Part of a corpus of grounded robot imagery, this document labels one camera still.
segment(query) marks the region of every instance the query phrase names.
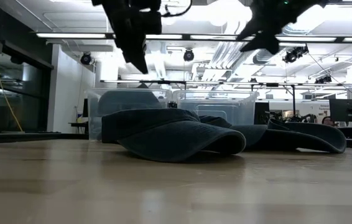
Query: clear plastic bin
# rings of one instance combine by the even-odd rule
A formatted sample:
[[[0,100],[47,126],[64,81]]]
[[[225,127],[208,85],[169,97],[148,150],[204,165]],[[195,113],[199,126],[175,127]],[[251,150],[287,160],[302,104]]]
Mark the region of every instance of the clear plastic bin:
[[[101,140],[101,117],[121,110],[167,108],[170,90],[106,88],[88,90],[89,139]]]
[[[177,108],[224,118],[233,125],[254,124],[259,93],[248,91],[179,90],[173,93]]]

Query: person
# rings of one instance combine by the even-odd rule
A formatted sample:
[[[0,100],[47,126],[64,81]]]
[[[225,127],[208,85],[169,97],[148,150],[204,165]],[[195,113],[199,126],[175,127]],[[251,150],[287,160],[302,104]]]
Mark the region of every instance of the person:
[[[321,123],[324,124],[324,125],[329,125],[329,126],[335,127],[335,122],[331,121],[331,117],[330,116],[324,117],[323,121]]]

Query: cap visor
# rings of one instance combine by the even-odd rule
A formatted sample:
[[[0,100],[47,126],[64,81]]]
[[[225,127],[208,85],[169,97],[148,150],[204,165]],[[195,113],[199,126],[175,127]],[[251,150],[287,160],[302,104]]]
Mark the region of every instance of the cap visor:
[[[201,150],[237,154],[245,147],[240,132],[196,121],[165,124],[118,142],[138,156],[159,162],[180,162]]]

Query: computer monitor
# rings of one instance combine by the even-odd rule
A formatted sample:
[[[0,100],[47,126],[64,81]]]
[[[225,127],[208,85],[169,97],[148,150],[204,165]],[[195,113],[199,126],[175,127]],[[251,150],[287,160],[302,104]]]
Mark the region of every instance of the computer monitor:
[[[83,100],[83,113],[82,117],[87,118],[89,117],[89,109],[88,109],[88,99]]]
[[[352,100],[330,99],[332,121],[352,121]]]
[[[270,111],[269,103],[255,103],[255,122],[254,124],[267,124],[269,120],[269,113],[266,111]]]

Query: window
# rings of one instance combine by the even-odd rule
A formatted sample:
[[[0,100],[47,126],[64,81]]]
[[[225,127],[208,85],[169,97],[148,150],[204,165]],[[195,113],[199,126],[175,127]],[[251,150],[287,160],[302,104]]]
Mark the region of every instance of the window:
[[[39,125],[41,104],[38,98],[26,96],[11,91],[5,91],[13,112],[24,131],[45,131]],[[0,131],[19,131],[0,89]]]
[[[40,96],[43,72],[15,57],[0,54],[0,74],[3,87]]]

